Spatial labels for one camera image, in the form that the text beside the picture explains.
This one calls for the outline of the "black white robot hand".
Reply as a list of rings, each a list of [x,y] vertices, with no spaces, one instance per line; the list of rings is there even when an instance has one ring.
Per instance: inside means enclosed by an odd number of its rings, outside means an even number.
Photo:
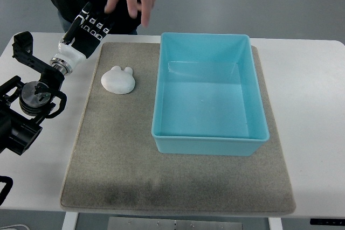
[[[58,52],[50,60],[50,65],[63,75],[71,74],[94,53],[112,26],[110,16],[97,11],[88,2],[60,40]]]

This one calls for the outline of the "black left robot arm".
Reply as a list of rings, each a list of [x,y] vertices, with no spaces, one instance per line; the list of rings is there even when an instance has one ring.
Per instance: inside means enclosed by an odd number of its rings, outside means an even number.
[[[40,124],[65,109],[67,96],[60,89],[67,68],[36,58],[29,32],[15,35],[12,47],[18,62],[40,73],[37,81],[24,83],[16,75],[1,85],[1,151],[22,155],[41,133]]]

